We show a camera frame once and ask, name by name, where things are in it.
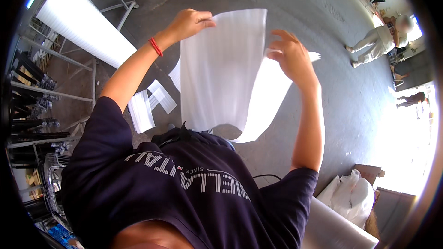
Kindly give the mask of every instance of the hand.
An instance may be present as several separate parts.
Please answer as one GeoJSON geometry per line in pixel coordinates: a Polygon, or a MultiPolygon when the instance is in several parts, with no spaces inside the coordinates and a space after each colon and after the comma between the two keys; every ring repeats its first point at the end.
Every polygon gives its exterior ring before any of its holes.
{"type": "Polygon", "coordinates": [[[391,23],[392,23],[392,25],[395,27],[395,22],[397,21],[397,19],[394,17],[394,16],[392,16],[391,17],[391,23]]]}
{"type": "Polygon", "coordinates": [[[193,9],[180,11],[163,34],[171,39],[172,44],[194,36],[202,29],[215,27],[209,11],[199,12],[193,9]]]}
{"type": "Polygon", "coordinates": [[[269,48],[281,52],[271,52],[268,58],[280,63],[280,67],[286,76],[291,79],[301,91],[317,90],[320,87],[317,75],[315,75],[311,59],[307,49],[297,37],[284,30],[276,29],[272,34],[282,38],[281,41],[272,42],[269,48]]]}

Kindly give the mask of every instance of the warehouse wall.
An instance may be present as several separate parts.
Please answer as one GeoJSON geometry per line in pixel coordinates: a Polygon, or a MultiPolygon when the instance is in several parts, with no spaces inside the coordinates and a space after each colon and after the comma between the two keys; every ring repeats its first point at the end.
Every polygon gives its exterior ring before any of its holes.
{"type": "Polygon", "coordinates": [[[398,86],[397,91],[407,90],[434,80],[431,59],[426,50],[397,64],[395,72],[400,75],[411,73],[409,77],[403,78],[404,84],[398,86]]]}
{"type": "Polygon", "coordinates": [[[413,206],[416,196],[390,191],[381,187],[380,197],[374,207],[377,216],[377,227],[380,231],[380,243],[389,244],[395,238],[413,206]]]}

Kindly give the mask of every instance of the person in white clothing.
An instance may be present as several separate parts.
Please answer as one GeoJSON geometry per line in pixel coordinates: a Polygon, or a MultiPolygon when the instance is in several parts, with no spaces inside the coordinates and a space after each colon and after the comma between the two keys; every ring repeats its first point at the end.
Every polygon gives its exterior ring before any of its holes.
{"type": "Polygon", "coordinates": [[[398,19],[395,17],[384,18],[385,25],[378,26],[368,32],[365,38],[353,47],[345,45],[347,51],[354,53],[365,47],[371,46],[365,53],[360,54],[357,61],[352,62],[352,67],[357,68],[361,64],[372,62],[380,56],[388,53],[394,47],[407,45],[407,33],[414,28],[414,21],[405,15],[398,19]]]}

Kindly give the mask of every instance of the wrist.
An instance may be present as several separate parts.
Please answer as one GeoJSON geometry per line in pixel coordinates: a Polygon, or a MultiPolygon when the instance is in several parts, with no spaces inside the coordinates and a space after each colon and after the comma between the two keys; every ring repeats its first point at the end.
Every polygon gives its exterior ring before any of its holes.
{"type": "Polygon", "coordinates": [[[155,34],[154,40],[161,51],[165,51],[175,43],[173,35],[169,34],[167,31],[160,31],[155,34]]]}
{"type": "Polygon", "coordinates": [[[316,98],[322,94],[322,86],[318,80],[313,81],[308,86],[299,87],[302,97],[305,98],[316,98]]]}

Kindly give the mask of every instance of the white plastic bag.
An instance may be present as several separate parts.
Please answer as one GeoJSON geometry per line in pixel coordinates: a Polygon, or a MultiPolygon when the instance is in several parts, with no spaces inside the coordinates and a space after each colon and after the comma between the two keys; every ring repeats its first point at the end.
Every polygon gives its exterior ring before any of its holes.
{"type": "Polygon", "coordinates": [[[340,185],[340,178],[337,175],[334,179],[332,179],[329,185],[325,187],[322,192],[320,192],[320,194],[317,196],[317,199],[326,206],[331,207],[331,199],[334,195],[334,192],[337,190],[338,185],[340,185]]]}
{"type": "Polygon", "coordinates": [[[357,169],[352,170],[349,176],[342,176],[339,184],[337,178],[319,194],[319,200],[363,229],[374,204],[372,185],[362,178],[357,169]]]}

